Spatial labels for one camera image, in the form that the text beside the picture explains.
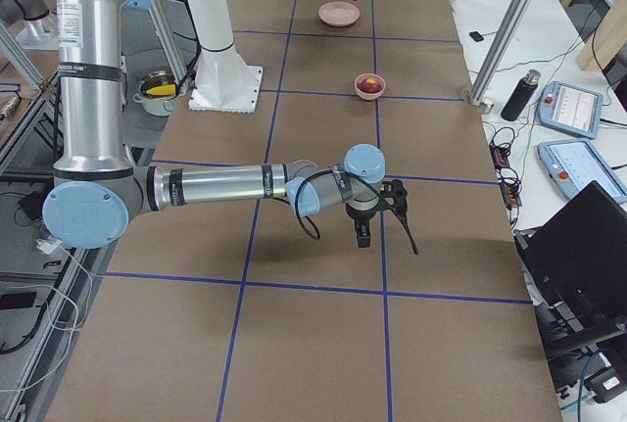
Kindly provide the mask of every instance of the plate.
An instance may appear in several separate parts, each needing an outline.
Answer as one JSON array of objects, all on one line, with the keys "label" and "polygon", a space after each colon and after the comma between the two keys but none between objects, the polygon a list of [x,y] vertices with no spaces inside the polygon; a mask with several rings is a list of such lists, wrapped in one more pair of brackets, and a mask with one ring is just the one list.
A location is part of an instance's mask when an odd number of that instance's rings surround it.
[{"label": "plate", "polygon": [[317,14],[324,23],[334,27],[346,27],[360,18],[359,8],[343,1],[331,1],[323,4],[317,10]]}]

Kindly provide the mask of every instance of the blue joint cap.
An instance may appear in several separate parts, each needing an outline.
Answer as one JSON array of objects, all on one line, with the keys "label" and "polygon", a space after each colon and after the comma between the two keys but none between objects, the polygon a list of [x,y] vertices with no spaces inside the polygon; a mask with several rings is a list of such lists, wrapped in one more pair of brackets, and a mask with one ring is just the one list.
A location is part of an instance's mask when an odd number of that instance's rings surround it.
[{"label": "blue joint cap", "polygon": [[346,154],[344,168],[368,184],[376,184],[385,177],[385,157],[375,146],[357,145]]},{"label": "blue joint cap", "polygon": [[111,189],[95,182],[66,182],[55,187],[43,204],[48,230],[68,246],[102,248],[128,226],[128,209]]},{"label": "blue joint cap", "polygon": [[[285,193],[290,201],[292,210],[294,209],[296,193],[301,187],[301,184],[305,181],[304,177],[295,177],[285,184]],[[300,216],[309,216],[310,214],[316,214],[320,211],[320,197],[317,195],[314,187],[311,183],[307,183],[301,190],[301,195],[298,196],[298,214]]]},{"label": "blue joint cap", "polygon": [[125,7],[129,9],[141,9],[142,11],[148,11],[153,5],[153,0],[128,0]]}]

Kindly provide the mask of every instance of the white table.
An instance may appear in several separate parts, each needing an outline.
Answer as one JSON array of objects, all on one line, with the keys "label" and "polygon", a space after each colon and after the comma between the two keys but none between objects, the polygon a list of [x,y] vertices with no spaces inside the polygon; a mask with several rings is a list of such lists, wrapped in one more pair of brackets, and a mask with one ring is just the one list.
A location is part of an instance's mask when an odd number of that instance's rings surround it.
[{"label": "white table", "polygon": [[[451,1],[459,38],[463,45],[463,53],[472,79],[476,76],[475,71],[479,71],[481,68],[494,34],[486,36],[482,42],[475,42],[468,33],[473,30],[482,34],[496,31],[509,1]],[[608,89],[603,75],[600,72],[579,70],[575,58],[583,48],[583,43],[581,43],[577,30],[573,27],[558,0],[532,1],[499,68],[509,68],[517,63],[531,60],[550,60],[556,55],[566,52],[573,43],[579,43],[579,46],[565,57],[559,70],[557,68],[562,62],[562,57],[550,63],[520,65],[513,70],[505,70],[495,74],[490,88],[486,92],[486,97],[495,103],[494,109],[483,116],[483,120],[486,122],[484,126],[488,140],[492,138],[495,128],[510,126],[516,131],[520,130],[509,157],[512,167],[523,176],[522,208],[516,224],[518,229],[543,225],[565,205],[565,198],[556,189],[545,168],[538,160],[536,146],[544,141],[571,138],[538,123],[532,126],[532,123],[529,122],[523,127],[527,120],[525,117],[529,117],[529,120],[533,119],[535,107],[523,111],[521,118],[516,122],[507,122],[501,118],[500,113],[503,105],[518,80],[528,70],[538,70],[542,74],[539,89],[534,94],[532,101],[540,96],[542,89],[550,81],[557,80],[606,94],[604,103],[609,103],[609,105],[603,107],[602,117],[621,123],[627,122],[627,113],[623,110],[613,91]],[[506,141],[509,136],[509,133],[503,133],[503,137],[500,136],[496,141]],[[627,149],[625,149],[627,147],[627,129],[612,128],[610,125],[602,123],[599,135],[593,143],[609,165],[627,163]],[[627,183],[627,168],[619,169],[616,173],[624,183]],[[573,399],[569,399],[560,405],[566,406],[572,401]],[[607,404],[584,401],[582,407],[582,419],[587,422],[617,422],[627,419],[627,395],[621,395]],[[576,408],[571,406],[565,409],[562,411],[562,416],[564,422],[576,421]]]}]

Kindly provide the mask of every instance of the black monitor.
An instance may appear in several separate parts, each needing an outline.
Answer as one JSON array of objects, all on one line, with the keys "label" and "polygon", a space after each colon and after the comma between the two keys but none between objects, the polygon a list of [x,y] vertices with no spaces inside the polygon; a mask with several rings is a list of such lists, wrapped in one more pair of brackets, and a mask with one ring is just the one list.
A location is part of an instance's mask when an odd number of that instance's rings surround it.
[{"label": "black monitor", "polygon": [[[583,328],[627,316],[627,212],[592,182],[521,251],[549,305],[564,302]],[[627,335],[597,343],[627,381]]]}]

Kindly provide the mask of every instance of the blue cable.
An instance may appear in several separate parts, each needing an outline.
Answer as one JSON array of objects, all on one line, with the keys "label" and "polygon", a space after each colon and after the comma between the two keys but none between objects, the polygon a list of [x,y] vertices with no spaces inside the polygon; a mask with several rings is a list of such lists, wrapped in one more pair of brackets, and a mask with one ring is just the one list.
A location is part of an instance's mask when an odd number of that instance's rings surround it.
[{"label": "blue cable", "polygon": [[594,360],[599,353],[601,353],[601,351],[596,351],[590,355],[583,370],[581,370],[581,378],[579,379],[579,395],[577,397],[577,422],[581,422],[581,401],[584,391],[584,379],[586,378],[586,372],[588,371],[588,367],[592,363],[592,360]]}]

